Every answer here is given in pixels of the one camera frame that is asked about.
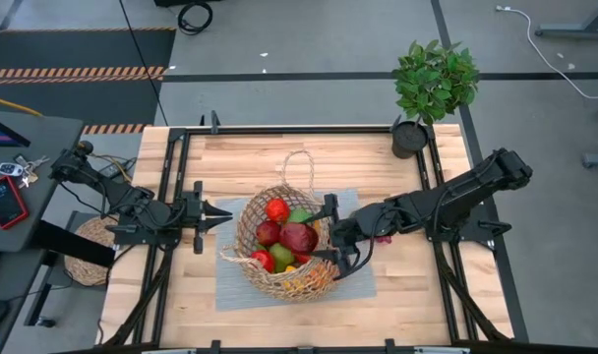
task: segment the green leaves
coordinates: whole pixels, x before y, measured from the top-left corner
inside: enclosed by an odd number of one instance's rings
[[[400,95],[397,105],[407,119],[419,117],[431,125],[459,105],[473,102],[478,71],[469,49],[455,51],[459,44],[443,48],[436,39],[426,46],[413,41],[408,55],[397,58],[399,68],[392,72]]]

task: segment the orange black striped tape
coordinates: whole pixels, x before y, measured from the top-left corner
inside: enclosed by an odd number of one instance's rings
[[[83,134],[136,134],[152,124],[102,124],[85,125]]]
[[[0,84],[86,83],[102,81],[163,80],[166,69],[149,67],[0,69]]]
[[[0,33],[7,33],[7,32],[27,32],[27,31],[47,31],[47,32],[56,32],[56,31],[121,31],[121,30],[129,30],[128,28],[117,28],[117,29],[2,29]],[[172,27],[150,27],[150,28],[137,28],[133,30],[176,30],[176,28]]]

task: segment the red tomato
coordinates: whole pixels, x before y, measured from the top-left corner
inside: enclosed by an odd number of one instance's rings
[[[300,264],[304,265],[310,260],[310,256],[308,255],[301,255],[301,254],[292,254],[295,257],[295,261],[299,262]]]
[[[267,216],[272,221],[284,222],[290,216],[290,207],[288,204],[280,198],[270,200],[267,204]]]
[[[256,251],[253,254],[251,254],[251,258],[260,261],[260,263],[262,264],[264,269],[267,270],[267,272],[272,273],[274,271],[275,260],[273,259],[272,255],[269,253],[269,251],[264,251],[264,250]]]

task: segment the white cable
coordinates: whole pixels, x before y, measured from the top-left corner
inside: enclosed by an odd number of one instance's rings
[[[535,45],[535,43],[533,42],[533,39],[531,39],[531,18],[528,17],[528,15],[524,14],[523,12],[519,11],[519,10],[514,10],[509,6],[496,6],[496,11],[506,11],[506,12],[513,12],[513,13],[517,13],[522,15],[523,17],[526,18],[526,20],[528,21],[528,28],[526,28],[526,37],[528,38],[528,42],[531,43],[531,45],[533,46],[533,48],[535,48],[535,50],[537,51],[537,54],[539,54],[540,58],[542,58],[542,60],[544,61],[544,63],[546,63],[546,65],[548,65],[549,68],[553,69],[554,71],[556,71],[559,75],[561,75],[564,79],[566,79],[566,81],[568,81],[572,87],[574,89],[576,89],[577,92],[579,92],[583,97],[585,98],[589,98],[589,99],[598,99],[598,96],[591,96],[591,95],[587,95],[585,93],[583,93],[583,91],[578,88],[573,82],[572,80],[570,80],[566,74],[562,73],[559,69],[555,68],[553,65],[551,65],[551,63],[548,62],[548,60],[546,60],[546,57],[544,57],[544,54],[542,54],[542,52],[539,50],[539,48],[537,47],[537,45]]]

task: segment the potted plant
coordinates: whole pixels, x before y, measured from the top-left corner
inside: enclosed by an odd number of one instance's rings
[[[428,134],[419,122],[432,126],[454,109],[474,101],[478,87],[478,71],[472,63],[469,49],[456,52],[460,43],[450,48],[431,41],[425,48],[413,41],[408,55],[398,58],[399,68],[392,71],[396,91],[408,121],[393,125],[393,153],[407,158],[424,148]]]

